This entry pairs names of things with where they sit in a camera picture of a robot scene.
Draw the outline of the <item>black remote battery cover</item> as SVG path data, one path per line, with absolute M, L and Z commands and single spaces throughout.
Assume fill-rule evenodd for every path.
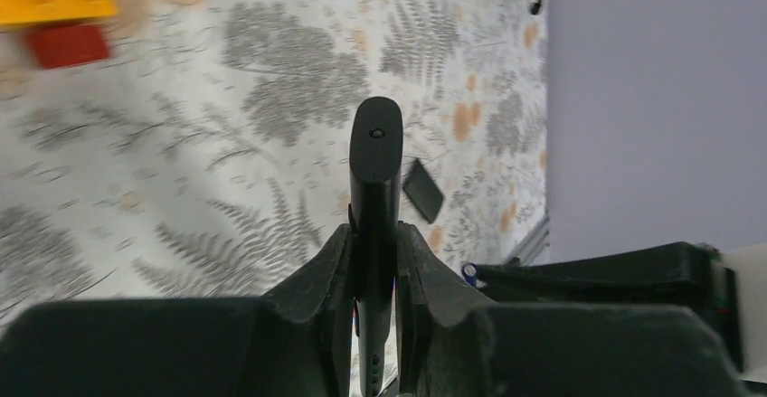
M 444 194 L 420 159 L 413 160 L 402 190 L 424 221 L 434 223 L 437 220 L 444 204 Z

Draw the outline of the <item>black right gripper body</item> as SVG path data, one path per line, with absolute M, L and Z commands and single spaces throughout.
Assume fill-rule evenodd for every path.
M 715 303 L 725 347 L 741 377 L 766 381 L 766 246 L 719 252 L 713 261 Z

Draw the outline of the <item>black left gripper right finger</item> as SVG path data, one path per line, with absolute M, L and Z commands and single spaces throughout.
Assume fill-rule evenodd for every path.
M 401 223 L 399 381 L 414 396 L 743 396 L 722 339 L 670 305 L 497 303 Z

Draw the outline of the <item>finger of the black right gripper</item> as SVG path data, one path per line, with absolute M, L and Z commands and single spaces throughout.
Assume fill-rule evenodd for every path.
M 680 241 L 545 265 L 474 265 L 476 288 L 498 302 L 668 304 L 715 323 L 713 261 L 711 251 Z

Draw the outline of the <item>purple battery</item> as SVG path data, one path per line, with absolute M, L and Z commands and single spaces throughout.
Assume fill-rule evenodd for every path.
M 477 281 L 478 281 L 478 270 L 477 267 L 470 262 L 466 262 L 461 267 L 461 274 L 465 281 L 471 286 L 476 287 Z

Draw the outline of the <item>black remote control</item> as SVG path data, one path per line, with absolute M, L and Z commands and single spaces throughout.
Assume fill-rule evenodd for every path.
M 355 113 L 348 157 L 355 325 L 363 396 L 377 396 L 384 386 L 402 146 L 402 112 L 397 103 L 381 96 L 364 100 Z

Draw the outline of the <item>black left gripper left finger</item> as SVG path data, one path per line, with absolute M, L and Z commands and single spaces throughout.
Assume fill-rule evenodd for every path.
M 351 232 L 260 297 L 51 302 L 1 341 L 4 396 L 345 396 Z

